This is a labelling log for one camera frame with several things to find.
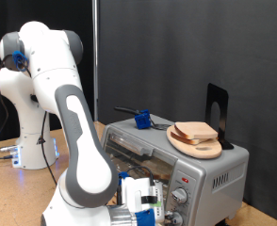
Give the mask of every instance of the silver toaster oven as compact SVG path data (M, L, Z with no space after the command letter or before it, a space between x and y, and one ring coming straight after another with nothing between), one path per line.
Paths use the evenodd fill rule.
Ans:
M151 117L155 123L174 124ZM233 218L241 207L249 161L243 148L234 145L214 159L193 158L177 151L166 131L139 130L134 119L109 124L101 144L118 171L134 166L152 170L163 183L165 211L178 212L183 226L214 226ZM149 176L141 169L130 175L136 179Z

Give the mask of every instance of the wooden table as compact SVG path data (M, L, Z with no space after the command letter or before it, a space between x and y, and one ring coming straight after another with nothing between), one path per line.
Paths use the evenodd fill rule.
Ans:
M96 122L95 127L101 139L105 127L100 122ZM57 162L51 166L58 180L69 165L69 154L62 130L52 131L51 136L57 140L60 153ZM1 141L0 147L13 145L15 140ZM55 188L48 169L14 169L10 160L0 160L0 226L40 226L41 214L51 201ZM227 222L232 226L277 226L277 220L246 203L242 203L236 217Z

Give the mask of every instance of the wooden plate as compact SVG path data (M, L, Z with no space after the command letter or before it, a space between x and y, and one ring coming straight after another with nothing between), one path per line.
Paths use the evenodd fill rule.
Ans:
M172 128L173 125L167 129L167 138L178 151L196 158L215 158L221 155L222 147L215 138L198 145L190 145L173 138L171 136Z

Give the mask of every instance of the blue clamp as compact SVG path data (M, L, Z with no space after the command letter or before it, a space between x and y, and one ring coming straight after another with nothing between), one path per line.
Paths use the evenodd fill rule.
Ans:
M151 127L150 112L148 109L141 110L141 114L135 116L138 129L144 129Z
M143 210L136 213L138 226L155 226L154 209Z
M26 67L28 66L28 59L25 57L25 55L23 55L23 53L20 51L15 51L12 55L13 55L14 64L18 69L18 71L25 72Z
M122 178L125 179L126 177L129 177L129 174L127 172L119 172L119 186L122 184Z

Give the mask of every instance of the black metal holder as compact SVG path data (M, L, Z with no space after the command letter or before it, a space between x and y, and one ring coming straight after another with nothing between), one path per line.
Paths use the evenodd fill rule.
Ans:
M224 219L224 220L222 220L221 222L219 222L218 224L216 224L215 226L230 226L230 225L227 224L227 223L225 222L225 219Z
M210 125L212 105L216 102L220 107L219 142L223 150L234 149L234 146L224 138L228 101L229 94L226 90L219 88L211 83L208 84L205 109L205 122Z

